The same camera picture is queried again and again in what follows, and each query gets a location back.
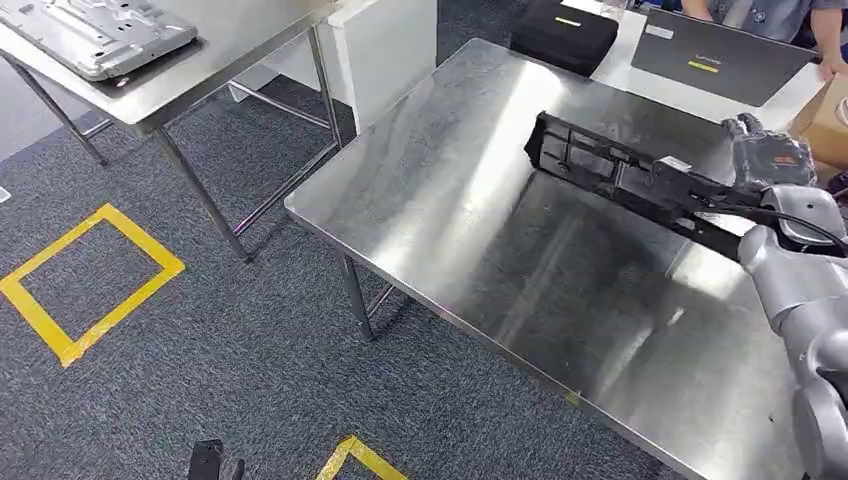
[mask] black case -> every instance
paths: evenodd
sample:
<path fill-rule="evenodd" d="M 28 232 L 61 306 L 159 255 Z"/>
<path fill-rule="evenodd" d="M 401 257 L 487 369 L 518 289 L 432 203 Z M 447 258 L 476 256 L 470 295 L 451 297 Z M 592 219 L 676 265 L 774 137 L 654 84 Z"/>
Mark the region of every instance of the black case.
<path fill-rule="evenodd" d="M 592 75 L 606 56 L 618 23 L 558 0 L 537 1 L 512 34 L 518 53 L 584 76 Z"/>

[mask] table leg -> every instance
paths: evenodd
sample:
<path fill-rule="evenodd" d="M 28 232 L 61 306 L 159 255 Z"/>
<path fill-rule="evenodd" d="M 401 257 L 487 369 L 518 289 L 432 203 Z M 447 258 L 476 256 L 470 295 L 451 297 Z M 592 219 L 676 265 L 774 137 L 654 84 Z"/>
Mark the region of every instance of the table leg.
<path fill-rule="evenodd" d="M 368 319 L 368 313 L 365 311 L 365 300 L 362 298 L 362 289 L 359 287 L 359 277 L 356 275 L 356 268 L 353 260 L 345 254 L 342 255 L 342 276 L 345 281 L 348 297 L 350 297 L 350 305 L 353 310 L 353 315 L 356 317 L 357 325 L 359 325 L 362 335 L 368 340 L 374 338 L 374 332 L 371 331 L 371 322 Z"/>
<path fill-rule="evenodd" d="M 88 154 L 94 157 L 94 159 L 97 160 L 97 163 L 105 166 L 107 162 L 103 154 L 101 154 L 94 147 L 94 145 L 92 145 L 88 137 L 86 137 L 82 132 L 80 132 L 77 126 L 74 125 L 74 122 L 71 121 L 65 111 L 62 110 L 62 107 L 60 107 L 59 104 L 56 103 L 55 100 L 53 100 L 53 97 L 51 97 L 50 94 L 47 93 L 46 90 L 44 90 L 44 87 L 42 87 L 41 84 L 38 83 L 38 80 L 36 80 L 35 77 L 33 77 L 32 74 L 29 73 L 29 71 L 27 71 L 27 69 L 22 67 L 21 65 L 18 65 L 13 61 L 9 61 L 9 65 L 12 67 L 12 70 L 14 70 L 15 73 L 17 73 L 18 76 L 20 76 L 21 79 L 29 86 L 29 88 L 32 89 L 32 91 L 35 92 L 36 95 L 38 95 L 38 98 L 40 98 L 41 101 L 44 102 L 45 105 L 47 105 L 47 108 L 49 108 L 50 111 L 53 112 L 53 114 L 59 118 L 59 121 L 61 121 L 65 125 L 65 127 L 67 127 L 68 130 L 71 131 L 71 134 L 76 137 L 77 140 L 79 140 L 79 142 L 82 144 L 83 148 L 85 148 L 85 150 L 88 152 Z"/>
<path fill-rule="evenodd" d="M 203 204 L 203 208 L 206 209 L 206 213 L 208 213 L 212 218 L 215 226 L 221 231 L 221 235 L 224 236 L 224 239 L 227 240 L 230 247 L 232 247 L 232 249 L 236 252 L 236 255 L 238 255 L 243 262 L 249 262 L 250 255 L 244 249 L 244 245 L 241 244 L 238 237 L 236 237 L 233 231 L 230 230 L 227 219 L 224 218 L 224 215 L 218 209 L 218 206 L 212 200 L 212 197 L 209 196 L 209 192 L 203 188 L 203 184 L 200 183 L 200 179 L 197 178 L 197 174 L 194 173 L 194 170 L 188 164 L 188 161 L 186 161 L 182 152 L 180 152 L 177 144 L 174 143 L 174 140 L 170 135 L 168 135 L 168 132 L 165 131 L 165 127 L 160 127 L 154 130 L 151 136 L 159 144 L 162 154 L 165 155 L 165 157 L 174 164 L 177 170 L 186 177 L 189 186 L 200 200 L 200 203 Z"/>
<path fill-rule="evenodd" d="M 327 109 L 327 122 L 330 124 L 330 132 L 333 134 L 333 140 L 339 148 L 342 148 L 341 130 L 336 118 L 336 108 L 333 106 L 333 94 L 327 81 L 327 66 L 324 63 L 324 55 L 321 53 L 321 42 L 318 40 L 318 28 L 316 26 L 309 29 L 309 46 L 312 47 L 312 60 L 315 62 L 315 73 L 318 74 L 321 97 L 324 99 L 324 107 Z"/>

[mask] metal tray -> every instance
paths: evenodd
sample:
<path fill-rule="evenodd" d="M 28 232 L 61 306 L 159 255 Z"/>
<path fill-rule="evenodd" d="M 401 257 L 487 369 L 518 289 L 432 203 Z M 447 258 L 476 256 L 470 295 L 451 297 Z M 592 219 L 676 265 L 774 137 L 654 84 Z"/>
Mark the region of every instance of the metal tray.
<path fill-rule="evenodd" d="M 0 22 L 91 81 L 124 75 L 197 36 L 139 0 L 0 0 Z"/>

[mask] black laptop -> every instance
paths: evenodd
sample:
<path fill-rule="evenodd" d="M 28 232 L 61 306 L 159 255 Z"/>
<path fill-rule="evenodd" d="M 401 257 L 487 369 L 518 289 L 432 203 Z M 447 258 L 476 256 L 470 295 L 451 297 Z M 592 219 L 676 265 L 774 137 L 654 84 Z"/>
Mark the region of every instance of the black laptop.
<path fill-rule="evenodd" d="M 653 8 L 631 65 L 759 107 L 816 55 L 812 50 Z"/>

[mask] yellow tape square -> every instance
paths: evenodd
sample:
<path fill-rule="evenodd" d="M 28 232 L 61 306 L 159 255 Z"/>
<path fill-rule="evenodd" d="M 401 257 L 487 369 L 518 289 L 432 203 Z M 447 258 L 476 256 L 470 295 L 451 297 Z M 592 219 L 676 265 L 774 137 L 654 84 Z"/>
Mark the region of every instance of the yellow tape square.
<path fill-rule="evenodd" d="M 389 462 L 383 460 L 374 450 L 368 448 L 368 445 L 365 445 L 353 435 L 342 440 L 336 447 L 324 468 L 318 472 L 315 480 L 333 480 L 336 478 L 336 474 L 342 469 L 348 455 L 353 455 L 382 480 L 407 480 L 406 476 L 395 470 L 395 467 L 389 465 Z"/>
<path fill-rule="evenodd" d="M 107 313 L 105 317 L 95 323 L 78 340 L 74 341 L 68 337 L 56 321 L 50 317 L 35 298 L 21 285 L 21 280 L 51 257 L 62 251 L 63 248 L 70 245 L 71 242 L 89 231 L 101 220 L 112 224 L 112 226 L 135 243 L 141 251 L 149 255 L 153 261 L 162 267 L 162 271 L 118 304 L 111 312 Z M 107 203 L 82 223 L 72 228 L 68 233 L 62 235 L 62 237 L 50 246 L 26 261 L 17 270 L 0 280 L 0 292 L 9 299 L 12 305 L 24 317 L 24 320 L 29 323 L 33 330 L 56 353 L 56 356 L 59 357 L 59 363 L 63 367 L 67 367 L 74 360 L 80 358 L 89 347 L 97 343 L 100 337 L 108 332 L 109 329 L 117 325 L 118 322 L 123 320 L 136 307 L 150 298 L 156 290 L 159 290 L 183 270 L 185 270 L 185 265 L 180 259 L 142 230 L 141 227 L 133 223 L 126 215 Z"/>

